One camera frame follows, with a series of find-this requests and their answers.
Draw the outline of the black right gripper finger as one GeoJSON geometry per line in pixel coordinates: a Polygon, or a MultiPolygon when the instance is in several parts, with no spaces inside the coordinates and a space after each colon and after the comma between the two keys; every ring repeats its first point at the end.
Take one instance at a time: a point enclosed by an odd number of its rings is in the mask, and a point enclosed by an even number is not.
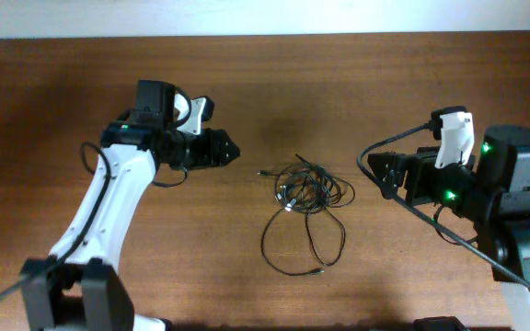
{"type": "Polygon", "coordinates": [[[400,188],[403,188],[406,181],[406,170],[387,170],[375,175],[380,183],[382,196],[386,200],[393,199],[400,188]]]}
{"type": "Polygon", "coordinates": [[[374,153],[367,157],[367,163],[376,177],[398,174],[405,162],[406,156],[404,154],[394,152],[374,153]]]}

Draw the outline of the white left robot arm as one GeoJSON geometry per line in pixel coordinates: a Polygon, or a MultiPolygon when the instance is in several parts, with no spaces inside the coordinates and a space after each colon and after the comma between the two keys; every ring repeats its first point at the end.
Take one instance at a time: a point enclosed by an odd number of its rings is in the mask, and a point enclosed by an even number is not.
{"type": "Polygon", "coordinates": [[[44,259],[28,259],[21,293],[32,330],[171,329],[165,318],[136,313],[119,277],[121,249],[134,212],[161,165],[189,173],[240,156],[226,131],[204,129],[207,97],[167,82],[141,80],[133,107],[102,132],[92,149],[91,184],[61,239],[44,259]]]}

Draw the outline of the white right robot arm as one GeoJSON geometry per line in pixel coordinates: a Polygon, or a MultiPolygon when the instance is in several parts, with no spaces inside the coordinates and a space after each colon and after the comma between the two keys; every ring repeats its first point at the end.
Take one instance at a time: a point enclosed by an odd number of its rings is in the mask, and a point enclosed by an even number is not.
{"type": "Polygon", "coordinates": [[[530,129],[487,128],[479,156],[474,132],[436,132],[439,147],[382,152],[394,136],[363,150],[360,170],[387,200],[438,235],[487,262],[501,285],[513,329],[530,330],[530,129]]]}

